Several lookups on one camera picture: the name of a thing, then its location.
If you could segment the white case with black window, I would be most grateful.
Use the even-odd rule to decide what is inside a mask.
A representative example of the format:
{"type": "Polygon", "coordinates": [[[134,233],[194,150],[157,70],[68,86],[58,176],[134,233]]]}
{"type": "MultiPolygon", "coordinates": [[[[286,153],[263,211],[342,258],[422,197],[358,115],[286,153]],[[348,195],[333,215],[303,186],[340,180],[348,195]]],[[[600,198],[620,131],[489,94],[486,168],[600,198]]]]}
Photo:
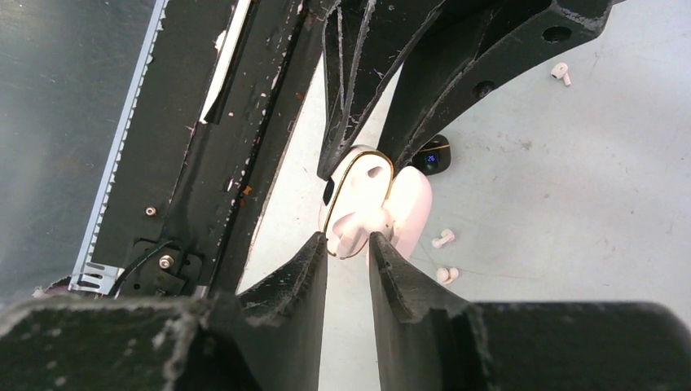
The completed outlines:
{"type": "Polygon", "coordinates": [[[428,221],[433,192],[429,180],[414,167],[398,174],[393,163],[373,147],[356,145],[346,154],[326,182],[318,225],[326,236],[327,252],[336,247],[334,224],[364,209],[382,207],[393,218],[394,233],[388,239],[408,259],[428,221]]]}

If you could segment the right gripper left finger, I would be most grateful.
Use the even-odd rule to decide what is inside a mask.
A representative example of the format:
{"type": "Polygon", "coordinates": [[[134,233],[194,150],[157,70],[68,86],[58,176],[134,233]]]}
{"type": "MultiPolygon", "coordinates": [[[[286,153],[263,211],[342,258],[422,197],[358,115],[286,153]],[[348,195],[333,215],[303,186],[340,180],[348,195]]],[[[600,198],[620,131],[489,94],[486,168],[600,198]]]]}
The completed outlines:
{"type": "Polygon", "coordinates": [[[1,387],[315,390],[326,244],[314,233],[241,294],[16,303],[1,314],[1,387]]]}

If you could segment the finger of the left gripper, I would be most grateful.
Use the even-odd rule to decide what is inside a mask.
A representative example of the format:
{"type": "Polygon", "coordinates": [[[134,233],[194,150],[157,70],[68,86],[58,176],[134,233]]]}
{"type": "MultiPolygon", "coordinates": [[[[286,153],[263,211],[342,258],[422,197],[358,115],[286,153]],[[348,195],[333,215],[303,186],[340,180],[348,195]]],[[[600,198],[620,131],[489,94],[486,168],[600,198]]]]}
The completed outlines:
{"type": "Polygon", "coordinates": [[[317,175],[328,180],[442,1],[337,1],[323,26],[326,122],[317,175]]]}
{"type": "Polygon", "coordinates": [[[613,1],[450,1],[403,62],[378,150],[401,170],[513,78],[599,37],[613,1]]]}

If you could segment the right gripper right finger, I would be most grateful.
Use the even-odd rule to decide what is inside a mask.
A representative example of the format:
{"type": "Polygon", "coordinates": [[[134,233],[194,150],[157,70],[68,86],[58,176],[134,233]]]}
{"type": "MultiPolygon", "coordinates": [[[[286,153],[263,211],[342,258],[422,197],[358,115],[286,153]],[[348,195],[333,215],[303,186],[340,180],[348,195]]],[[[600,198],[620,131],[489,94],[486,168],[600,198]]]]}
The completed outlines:
{"type": "Polygon", "coordinates": [[[381,233],[369,274],[384,390],[687,390],[690,333],[651,302],[467,301],[381,233]]]}

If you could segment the black earbud charging case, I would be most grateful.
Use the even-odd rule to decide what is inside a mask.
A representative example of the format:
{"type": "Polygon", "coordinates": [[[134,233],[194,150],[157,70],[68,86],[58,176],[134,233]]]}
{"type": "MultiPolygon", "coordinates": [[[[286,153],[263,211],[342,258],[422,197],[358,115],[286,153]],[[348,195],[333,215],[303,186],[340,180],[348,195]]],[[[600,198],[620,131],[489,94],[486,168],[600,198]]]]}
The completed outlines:
{"type": "Polygon", "coordinates": [[[451,145],[442,134],[432,137],[412,158],[411,166],[422,174],[440,174],[451,165],[451,145]]]}

